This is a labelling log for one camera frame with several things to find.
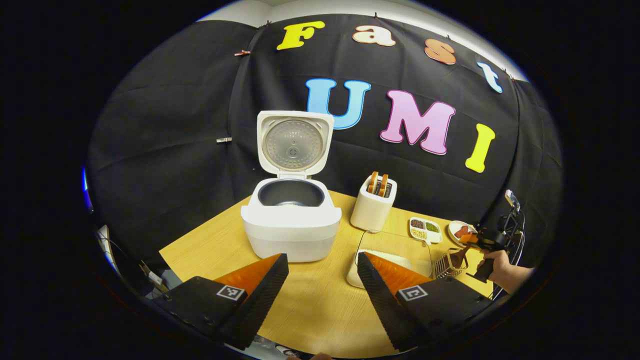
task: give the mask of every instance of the food on plate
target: food on plate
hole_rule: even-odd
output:
[[[422,222],[421,220],[418,220],[418,219],[412,219],[411,220],[411,226],[417,227],[419,229],[424,229],[424,222]]]
[[[433,225],[433,224],[430,224],[430,223],[428,223],[428,222],[426,222],[425,224],[427,225],[427,230],[429,230],[429,231],[433,231],[434,233],[439,233],[439,232],[440,232],[440,231],[438,230],[438,227],[437,227],[437,226],[435,226],[435,225]]]
[[[418,239],[427,240],[427,232],[417,229],[411,229],[411,235],[414,235]]]
[[[461,227],[461,228],[460,228],[460,230],[458,230],[458,232],[457,232],[457,233],[455,233],[454,235],[456,235],[456,237],[457,237],[458,239],[460,239],[460,237],[461,237],[461,236],[463,236],[464,234],[468,234],[468,233],[471,233],[471,232],[469,231],[469,226],[464,225],[464,226],[463,226],[463,227]]]

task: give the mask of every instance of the dish rack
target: dish rack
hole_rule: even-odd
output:
[[[443,277],[456,277],[462,270],[467,269],[469,267],[469,262],[467,261],[467,256],[465,255],[464,267],[454,268],[451,266],[451,254],[453,252],[458,252],[460,249],[449,248],[447,251],[438,259],[435,263],[433,263],[433,272],[435,275],[435,279],[440,279]]]

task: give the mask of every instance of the letter a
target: letter a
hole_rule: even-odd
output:
[[[382,46],[393,46],[396,44],[391,39],[391,31],[373,25],[361,25],[356,28],[358,33],[353,34],[353,40],[365,44],[378,44]]]

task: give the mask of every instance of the inner pot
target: inner pot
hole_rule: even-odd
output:
[[[264,185],[258,200],[265,206],[320,206],[324,192],[318,185],[299,179],[281,179]]]

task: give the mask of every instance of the seasoning tray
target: seasoning tray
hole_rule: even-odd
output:
[[[440,226],[430,220],[411,217],[409,219],[409,234],[412,238],[431,245],[442,242],[442,230]]]

